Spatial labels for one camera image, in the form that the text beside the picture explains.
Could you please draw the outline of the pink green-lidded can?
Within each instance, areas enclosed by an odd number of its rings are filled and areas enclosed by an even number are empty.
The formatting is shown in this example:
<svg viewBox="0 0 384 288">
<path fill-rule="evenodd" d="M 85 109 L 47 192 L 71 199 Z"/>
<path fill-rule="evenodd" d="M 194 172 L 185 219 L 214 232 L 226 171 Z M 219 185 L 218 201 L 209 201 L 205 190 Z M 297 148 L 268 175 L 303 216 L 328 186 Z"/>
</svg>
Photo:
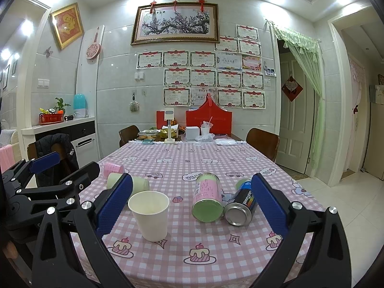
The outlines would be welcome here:
<svg viewBox="0 0 384 288">
<path fill-rule="evenodd" d="M 199 222 L 218 220 L 223 212 L 219 178 L 213 173 L 200 174 L 196 179 L 191 213 Z"/>
</svg>

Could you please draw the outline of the brown chair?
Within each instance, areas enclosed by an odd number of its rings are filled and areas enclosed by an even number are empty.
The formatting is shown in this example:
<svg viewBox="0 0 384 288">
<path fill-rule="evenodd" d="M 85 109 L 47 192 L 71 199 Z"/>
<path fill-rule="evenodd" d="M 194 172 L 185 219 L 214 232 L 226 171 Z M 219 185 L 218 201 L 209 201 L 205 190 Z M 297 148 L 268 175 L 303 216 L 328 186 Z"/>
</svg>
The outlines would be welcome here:
<svg viewBox="0 0 384 288">
<path fill-rule="evenodd" d="M 119 131 L 119 147 L 130 142 L 130 140 L 135 140 L 139 134 L 139 128 L 135 125 L 131 125 Z"/>
<path fill-rule="evenodd" d="M 258 128 L 252 128 L 247 134 L 246 142 L 268 159 L 275 162 L 280 142 L 278 135 Z"/>
</svg>

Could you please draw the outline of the teal white humidifier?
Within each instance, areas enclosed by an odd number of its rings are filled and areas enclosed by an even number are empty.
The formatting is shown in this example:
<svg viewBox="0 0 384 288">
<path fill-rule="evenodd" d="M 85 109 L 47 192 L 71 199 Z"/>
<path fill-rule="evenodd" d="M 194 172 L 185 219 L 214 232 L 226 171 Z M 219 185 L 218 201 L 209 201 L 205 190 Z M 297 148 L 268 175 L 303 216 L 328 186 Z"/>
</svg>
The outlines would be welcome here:
<svg viewBox="0 0 384 288">
<path fill-rule="evenodd" d="M 84 94 L 73 97 L 73 115 L 76 119 L 87 117 L 87 101 Z"/>
</svg>

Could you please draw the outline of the light green plastic cup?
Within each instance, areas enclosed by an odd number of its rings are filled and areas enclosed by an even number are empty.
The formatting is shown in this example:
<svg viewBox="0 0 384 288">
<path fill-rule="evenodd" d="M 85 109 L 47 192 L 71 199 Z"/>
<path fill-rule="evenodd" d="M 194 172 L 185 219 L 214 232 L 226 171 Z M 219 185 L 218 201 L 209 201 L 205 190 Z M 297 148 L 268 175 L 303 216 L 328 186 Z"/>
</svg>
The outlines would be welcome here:
<svg viewBox="0 0 384 288">
<path fill-rule="evenodd" d="M 110 173 L 107 178 L 107 189 L 110 189 L 114 186 L 114 184 L 119 180 L 122 174 L 119 173 Z M 137 194 L 142 191 L 150 190 L 149 180 L 137 176 L 132 176 L 133 181 L 133 191 L 132 195 Z"/>
</svg>

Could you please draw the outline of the pink round wall ornament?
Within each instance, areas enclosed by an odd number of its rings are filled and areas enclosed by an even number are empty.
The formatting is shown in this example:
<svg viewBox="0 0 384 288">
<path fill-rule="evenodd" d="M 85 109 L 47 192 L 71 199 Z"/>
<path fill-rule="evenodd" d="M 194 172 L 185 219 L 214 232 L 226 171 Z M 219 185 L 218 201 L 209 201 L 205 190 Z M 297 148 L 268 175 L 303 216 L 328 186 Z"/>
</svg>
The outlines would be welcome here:
<svg viewBox="0 0 384 288">
<path fill-rule="evenodd" d="M 94 40 L 92 44 L 88 46 L 86 50 L 85 55 L 87 60 L 95 59 L 100 53 L 101 45 L 99 43 L 99 34 L 100 34 L 100 28 L 98 27 L 96 29 L 96 34 L 94 35 Z"/>
</svg>

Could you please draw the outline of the white door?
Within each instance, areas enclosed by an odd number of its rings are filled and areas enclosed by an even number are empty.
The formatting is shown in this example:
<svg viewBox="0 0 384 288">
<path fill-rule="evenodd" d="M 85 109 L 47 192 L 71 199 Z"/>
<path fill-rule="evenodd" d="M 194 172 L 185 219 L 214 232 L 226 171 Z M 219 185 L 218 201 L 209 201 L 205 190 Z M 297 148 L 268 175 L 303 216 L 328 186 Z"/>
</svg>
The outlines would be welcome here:
<svg viewBox="0 0 384 288">
<path fill-rule="evenodd" d="M 276 163 L 306 173 L 309 162 L 314 121 L 315 93 L 304 71 L 291 53 L 280 55 L 282 86 L 292 76 L 302 87 L 302 92 L 292 102 L 282 91 L 280 144 Z"/>
</svg>

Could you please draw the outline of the red diamond door decoration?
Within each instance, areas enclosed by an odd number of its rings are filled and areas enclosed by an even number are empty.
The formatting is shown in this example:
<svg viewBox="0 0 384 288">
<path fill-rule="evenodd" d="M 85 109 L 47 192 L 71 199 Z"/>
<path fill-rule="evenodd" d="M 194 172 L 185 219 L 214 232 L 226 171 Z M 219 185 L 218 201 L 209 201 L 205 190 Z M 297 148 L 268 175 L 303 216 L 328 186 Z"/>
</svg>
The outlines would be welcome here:
<svg viewBox="0 0 384 288">
<path fill-rule="evenodd" d="M 302 90 L 303 87 L 292 76 L 282 86 L 282 91 L 291 102 L 295 100 Z"/>
</svg>

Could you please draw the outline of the black jacket on chair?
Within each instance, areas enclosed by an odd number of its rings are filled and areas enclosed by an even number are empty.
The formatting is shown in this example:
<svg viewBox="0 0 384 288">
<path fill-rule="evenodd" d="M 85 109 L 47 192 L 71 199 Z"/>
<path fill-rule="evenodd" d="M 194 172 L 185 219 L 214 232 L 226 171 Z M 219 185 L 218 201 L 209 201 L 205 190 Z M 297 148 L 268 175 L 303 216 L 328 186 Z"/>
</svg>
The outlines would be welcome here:
<svg viewBox="0 0 384 288">
<path fill-rule="evenodd" d="M 37 187 L 58 185 L 79 169 L 70 136 L 65 133 L 47 135 L 35 142 L 38 158 L 43 157 L 45 170 L 35 175 Z"/>
</svg>

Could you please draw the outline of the brown chair left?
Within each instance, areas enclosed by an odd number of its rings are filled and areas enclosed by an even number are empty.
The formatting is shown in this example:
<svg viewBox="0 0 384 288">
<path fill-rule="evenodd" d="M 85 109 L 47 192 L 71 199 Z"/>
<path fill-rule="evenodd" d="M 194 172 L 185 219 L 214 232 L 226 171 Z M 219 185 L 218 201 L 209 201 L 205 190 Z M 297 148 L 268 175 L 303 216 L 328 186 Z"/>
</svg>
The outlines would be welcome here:
<svg viewBox="0 0 384 288">
<path fill-rule="evenodd" d="M 139 134 L 139 128 L 135 125 L 131 125 L 119 131 L 119 147 L 130 142 L 130 140 L 135 140 Z"/>
</svg>

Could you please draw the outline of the pink checkered tablecloth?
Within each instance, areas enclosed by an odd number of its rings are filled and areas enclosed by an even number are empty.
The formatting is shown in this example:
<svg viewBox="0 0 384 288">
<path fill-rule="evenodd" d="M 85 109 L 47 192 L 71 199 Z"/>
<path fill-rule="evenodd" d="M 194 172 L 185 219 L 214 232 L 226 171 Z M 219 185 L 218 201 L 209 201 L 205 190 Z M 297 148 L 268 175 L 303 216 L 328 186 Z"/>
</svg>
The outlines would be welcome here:
<svg viewBox="0 0 384 288">
<path fill-rule="evenodd" d="M 135 287 L 249 287 L 283 240 L 259 207 L 239 226 L 225 218 L 224 207 L 255 174 L 288 200 L 322 209 L 296 180 L 245 143 L 130 142 L 100 161 L 106 164 L 147 180 L 170 200 L 168 233 L 158 242 L 142 236 L 129 208 L 103 237 Z"/>
</svg>

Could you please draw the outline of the gold framed red picture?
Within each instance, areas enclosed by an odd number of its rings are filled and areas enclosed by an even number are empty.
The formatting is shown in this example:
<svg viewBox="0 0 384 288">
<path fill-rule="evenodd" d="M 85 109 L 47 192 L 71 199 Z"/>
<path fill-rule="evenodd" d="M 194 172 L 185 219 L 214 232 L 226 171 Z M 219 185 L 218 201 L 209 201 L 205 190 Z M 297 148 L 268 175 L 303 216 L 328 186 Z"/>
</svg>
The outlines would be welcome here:
<svg viewBox="0 0 384 288">
<path fill-rule="evenodd" d="M 84 34 L 78 3 L 72 3 L 49 14 L 49 23 L 60 50 Z"/>
</svg>

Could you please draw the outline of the red gift box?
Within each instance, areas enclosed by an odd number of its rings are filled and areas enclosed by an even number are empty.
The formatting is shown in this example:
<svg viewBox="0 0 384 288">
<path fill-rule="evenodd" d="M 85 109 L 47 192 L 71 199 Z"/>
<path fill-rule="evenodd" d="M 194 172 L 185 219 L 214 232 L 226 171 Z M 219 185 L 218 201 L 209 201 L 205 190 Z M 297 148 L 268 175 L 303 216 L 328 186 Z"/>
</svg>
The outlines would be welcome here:
<svg viewBox="0 0 384 288">
<path fill-rule="evenodd" d="M 201 126 L 210 122 L 210 132 L 215 135 L 230 135 L 232 133 L 232 112 L 220 108 L 210 94 L 205 102 L 197 109 L 186 111 L 186 126 Z"/>
</svg>

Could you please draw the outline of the large framed blossom painting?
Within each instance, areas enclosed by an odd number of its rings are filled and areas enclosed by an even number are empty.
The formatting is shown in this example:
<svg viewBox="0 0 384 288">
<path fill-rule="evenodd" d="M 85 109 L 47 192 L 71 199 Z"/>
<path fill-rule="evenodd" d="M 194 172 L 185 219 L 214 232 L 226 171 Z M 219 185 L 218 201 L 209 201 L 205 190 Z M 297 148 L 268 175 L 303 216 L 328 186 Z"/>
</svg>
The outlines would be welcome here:
<svg viewBox="0 0 384 288">
<path fill-rule="evenodd" d="M 152 2 L 137 9 L 132 45 L 157 42 L 219 42 L 218 5 Z"/>
</svg>

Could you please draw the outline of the red planter with plants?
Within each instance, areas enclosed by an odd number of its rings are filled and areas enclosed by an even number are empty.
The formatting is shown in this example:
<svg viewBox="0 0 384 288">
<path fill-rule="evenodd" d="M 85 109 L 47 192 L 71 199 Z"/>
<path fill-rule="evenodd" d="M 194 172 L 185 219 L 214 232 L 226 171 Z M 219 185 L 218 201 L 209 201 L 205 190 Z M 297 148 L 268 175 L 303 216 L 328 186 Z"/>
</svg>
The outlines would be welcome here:
<svg viewBox="0 0 384 288">
<path fill-rule="evenodd" d="M 54 107 L 48 109 L 40 108 L 38 123 L 41 126 L 64 122 L 66 108 L 69 107 L 70 104 L 65 103 L 62 97 L 56 97 L 55 100 L 56 105 Z"/>
</svg>

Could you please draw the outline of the brown chair right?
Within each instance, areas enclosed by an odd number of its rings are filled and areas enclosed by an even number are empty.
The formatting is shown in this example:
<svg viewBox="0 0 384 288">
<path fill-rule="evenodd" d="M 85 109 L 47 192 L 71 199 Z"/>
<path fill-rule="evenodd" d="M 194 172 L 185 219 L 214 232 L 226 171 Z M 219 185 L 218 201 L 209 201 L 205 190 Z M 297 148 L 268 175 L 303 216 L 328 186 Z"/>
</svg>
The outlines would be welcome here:
<svg viewBox="0 0 384 288">
<path fill-rule="evenodd" d="M 252 128 L 247 134 L 246 142 L 268 159 L 275 162 L 280 142 L 278 135 L 258 128 Z"/>
</svg>

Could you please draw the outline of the black blue spray can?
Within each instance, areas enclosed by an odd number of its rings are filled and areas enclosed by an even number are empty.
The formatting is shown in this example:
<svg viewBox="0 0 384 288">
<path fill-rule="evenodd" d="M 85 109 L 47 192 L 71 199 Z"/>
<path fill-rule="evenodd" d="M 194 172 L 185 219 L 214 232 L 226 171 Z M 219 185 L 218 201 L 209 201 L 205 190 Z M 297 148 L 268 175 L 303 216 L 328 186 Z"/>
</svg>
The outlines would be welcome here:
<svg viewBox="0 0 384 288">
<path fill-rule="evenodd" d="M 224 217 L 226 221 L 233 226 L 247 226 L 252 221 L 257 207 L 257 201 L 254 199 L 251 190 L 251 181 L 241 182 L 234 198 L 225 205 Z"/>
</svg>

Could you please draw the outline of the white paper cup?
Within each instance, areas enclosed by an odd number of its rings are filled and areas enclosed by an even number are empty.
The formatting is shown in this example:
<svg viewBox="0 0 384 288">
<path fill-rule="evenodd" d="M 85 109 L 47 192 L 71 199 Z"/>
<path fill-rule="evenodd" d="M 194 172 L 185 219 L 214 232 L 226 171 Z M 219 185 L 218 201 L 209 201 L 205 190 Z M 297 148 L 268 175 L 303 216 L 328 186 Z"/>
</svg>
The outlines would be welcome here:
<svg viewBox="0 0 384 288">
<path fill-rule="evenodd" d="M 158 242 L 166 238 L 169 205 L 168 196 L 158 191 L 138 192 L 128 200 L 139 231 L 147 241 Z"/>
</svg>

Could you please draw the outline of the pink plastic cup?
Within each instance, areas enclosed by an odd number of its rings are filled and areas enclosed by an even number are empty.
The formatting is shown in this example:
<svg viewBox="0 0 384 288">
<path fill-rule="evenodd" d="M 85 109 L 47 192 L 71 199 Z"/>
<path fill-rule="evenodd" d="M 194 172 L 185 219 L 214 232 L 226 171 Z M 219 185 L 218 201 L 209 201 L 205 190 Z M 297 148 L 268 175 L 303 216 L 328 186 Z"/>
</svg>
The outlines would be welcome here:
<svg viewBox="0 0 384 288">
<path fill-rule="evenodd" d="M 118 174 L 123 174 L 125 172 L 125 168 L 121 164 L 116 164 L 112 162 L 105 162 L 103 165 L 103 170 L 102 174 L 104 178 L 108 178 L 108 176 L 111 173 L 118 173 Z"/>
</svg>

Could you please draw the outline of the white cup with straws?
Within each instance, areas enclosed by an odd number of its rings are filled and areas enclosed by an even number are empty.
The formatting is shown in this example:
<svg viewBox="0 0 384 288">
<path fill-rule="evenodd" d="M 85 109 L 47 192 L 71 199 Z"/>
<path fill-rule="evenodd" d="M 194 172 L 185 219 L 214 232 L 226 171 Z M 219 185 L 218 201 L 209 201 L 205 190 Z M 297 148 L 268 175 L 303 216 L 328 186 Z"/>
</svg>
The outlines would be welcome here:
<svg viewBox="0 0 384 288">
<path fill-rule="evenodd" d="M 203 121 L 201 126 L 200 126 L 200 132 L 201 132 L 201 135 L 204 136 L 204 135 L 209 135 L 210 133 L 210 129 L 212 128 L 213 124 L 211 123 L 211 119 L 210 118 L 208 121 Z"/>
</svg>

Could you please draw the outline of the white box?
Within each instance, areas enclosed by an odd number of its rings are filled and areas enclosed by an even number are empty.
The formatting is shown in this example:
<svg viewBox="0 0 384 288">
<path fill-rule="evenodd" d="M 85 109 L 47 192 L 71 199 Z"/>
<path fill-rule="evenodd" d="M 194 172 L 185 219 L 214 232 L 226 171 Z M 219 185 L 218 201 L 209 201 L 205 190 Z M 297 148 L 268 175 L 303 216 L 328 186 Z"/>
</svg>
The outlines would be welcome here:
<svg viewBox="0 0 384 288">
<path fill-rule="evenodd" d="M 186 140 L 196 140 L 200 136 L 200 128 L 197 126 L 187 126 L 185 131 Z"/>
</svg>

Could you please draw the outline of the white desk lamp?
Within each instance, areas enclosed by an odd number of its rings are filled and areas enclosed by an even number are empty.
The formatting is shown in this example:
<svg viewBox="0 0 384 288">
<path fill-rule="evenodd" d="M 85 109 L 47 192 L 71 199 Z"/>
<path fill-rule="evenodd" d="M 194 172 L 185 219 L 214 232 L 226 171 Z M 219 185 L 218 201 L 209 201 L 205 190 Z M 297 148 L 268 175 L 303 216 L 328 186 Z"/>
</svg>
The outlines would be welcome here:
<svg viewBox="0 0 384 288">
<path fill-rule="evenodd" d="M 172 137 L 172 121 L 174 120 L 174 109 L 167 108 L 164 113 L 164 120 L 167 121 L 167 138 L 164 140 L 166 144 L 174 144 L 175 139 Z"/>
</svg>

